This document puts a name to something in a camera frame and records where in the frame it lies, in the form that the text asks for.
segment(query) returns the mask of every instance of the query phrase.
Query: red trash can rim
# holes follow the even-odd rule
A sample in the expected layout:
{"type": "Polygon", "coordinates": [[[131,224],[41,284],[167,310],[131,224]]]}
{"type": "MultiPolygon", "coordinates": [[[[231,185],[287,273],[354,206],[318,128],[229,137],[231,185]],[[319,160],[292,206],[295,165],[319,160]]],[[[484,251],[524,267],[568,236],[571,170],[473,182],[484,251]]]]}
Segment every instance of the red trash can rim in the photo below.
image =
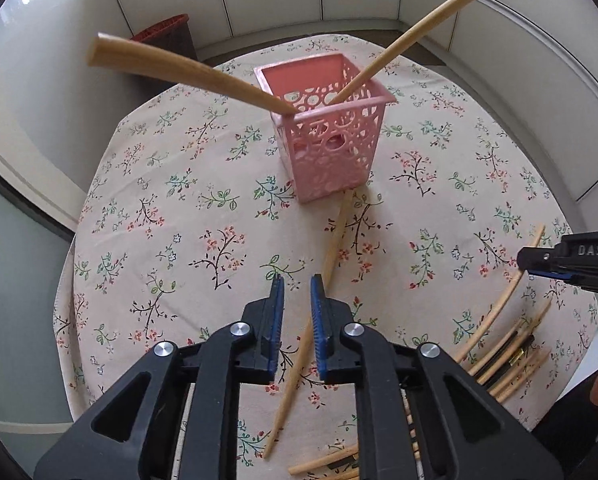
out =
{"type": "Polygon", "coordinates": [[[184,23],[188,23],[189,16],[187,14],[177,14],[176,16],[172,16],[167,20],[163,20],[162,22],[155,23],[148,28],[144,28],[138,34],[135,34],[130,39],[132,41],[147,41],[147,40],[154,40],[155,38],[159,38],[164,34],[167,34],[173,28],[177,28],[179,25],[183,25],[184,23]]]}

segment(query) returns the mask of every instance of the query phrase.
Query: table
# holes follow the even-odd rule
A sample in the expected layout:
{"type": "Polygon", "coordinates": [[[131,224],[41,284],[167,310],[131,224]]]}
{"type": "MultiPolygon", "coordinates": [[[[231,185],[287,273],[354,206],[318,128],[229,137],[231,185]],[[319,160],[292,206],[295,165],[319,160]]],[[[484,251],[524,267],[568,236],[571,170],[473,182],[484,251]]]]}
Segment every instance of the table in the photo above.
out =
{"type": "MultiPolygon", "coordinates": [[[[219,69],[256,84],[256,66],[332,50],[358,66],[381,51],[350,36],[315,36],[219,69]]],[[[392,341],[435,341],[453,354],[540,223],[543,246],[569,227],[531,162],[461,88],[403,57],[377,78],[399,102],[386,108],[329,295],[392,341]]],[[[288,465],[356,442],[352,387],[324,386],[313,363],[273,459],[260,460],[339,200],[295,200],[263,110],[178,85],[130,113],[88,192],[55,305],[73,416],[157,341],[192,344],[238,319],[279,272],[286,284],[279,371],[270,386],[242,389],[239,474],[283,477],[288,465]]],[[[506,403],[527,428],[582,360],[598,325],[594,295],[525,276],[469,356],[474,362],[547,297],[553,306],[537,344],[551,348],[550,359],[506,403]]]]}

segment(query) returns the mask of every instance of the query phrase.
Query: silver bolt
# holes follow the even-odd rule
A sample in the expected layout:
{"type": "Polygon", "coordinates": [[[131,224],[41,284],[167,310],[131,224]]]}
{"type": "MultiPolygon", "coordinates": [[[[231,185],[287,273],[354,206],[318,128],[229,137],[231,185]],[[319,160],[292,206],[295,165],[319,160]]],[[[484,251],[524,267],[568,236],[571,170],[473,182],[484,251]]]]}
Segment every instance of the silver bolt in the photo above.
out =
{"type": "Polygon", "coordinates": [[[246,335],[250,332],[250,325],[242,321],[237,321],[230,326],[230,333],[232,335],[246,335]]]}
{"type": "Polygon", "coordinates": [[[344,328],[343,331],[351,336],[358,336],[364,333],[364,326],[359,323],[348,323],[344,328]]]}
{"type": "Polygon", "coordinates": [[[439,350],[439,346],[435,345],[434,343],[424,343],[419,348],[419,351],[421,352],[421,355],[429,358],[437,357],[439,352],[441,352],[441,350],[439,350]]]}
{"type": "Polygon", "coordinates": [[[167,357],[175,351],[175,346],[170,341],[161,341],[154,346],[154,353],[159,357],[167,357]]]}

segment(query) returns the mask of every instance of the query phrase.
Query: floral pattern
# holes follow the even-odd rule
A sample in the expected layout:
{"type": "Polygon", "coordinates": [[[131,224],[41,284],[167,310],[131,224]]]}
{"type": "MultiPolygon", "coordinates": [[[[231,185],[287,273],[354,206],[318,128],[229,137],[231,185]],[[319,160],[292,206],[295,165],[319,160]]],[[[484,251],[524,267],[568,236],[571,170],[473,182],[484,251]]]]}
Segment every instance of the floral pattern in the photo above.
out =
{"type": "MultiPolygon", "coordinates": [[[[358,66],[381,52],[348,36],[318,36],[224,69],[256,84],[256,66],[334,50],[358,66]]],[[[546,246],[569,228],[531,162],[462,89],[405,58],[377,78],[399,103],[386,108],[371,178],[355,190],[329,295],[393,342],[435,341],[453,354],[508,285],[538,226],[546,225],[546,246]]],[[[340,201],[297,202],[275,134],[267,112],[183,85],[119,124],[87,193],[53,313],[75,417],[155,342],[202,342],[239,319],[278,272],[286,284],[279,370],[273,384],[241,389],[240,474],[260,477],[268,467],[285,475],[286,463],[356,442],[353,387],[323,384],[313,362],[279,443],[287,460],[260,459],[340,201]]],[[[546,298],[553,307],[537,341],[554,358],[506,403],[527,428],[585,354],[598,324],[594,296],[525,276],[464,363],[546,298]]]]}

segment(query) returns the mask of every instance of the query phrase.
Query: pink basket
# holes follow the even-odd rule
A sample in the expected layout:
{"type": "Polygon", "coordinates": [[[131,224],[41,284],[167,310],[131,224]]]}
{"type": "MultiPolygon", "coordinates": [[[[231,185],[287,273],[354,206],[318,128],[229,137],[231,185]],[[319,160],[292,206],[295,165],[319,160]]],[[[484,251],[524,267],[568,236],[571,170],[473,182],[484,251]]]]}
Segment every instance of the pink basket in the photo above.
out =
{"type": "Polygon", "coordinates": [[[340,52],[255,68],[261,88],[291,102],[300,113],[270,113],[284,166],[299,202],[308,202],[368,180],[388,103],[397,99],[370,80],[346,102],[327,103],[359,69],[340,52]]]}

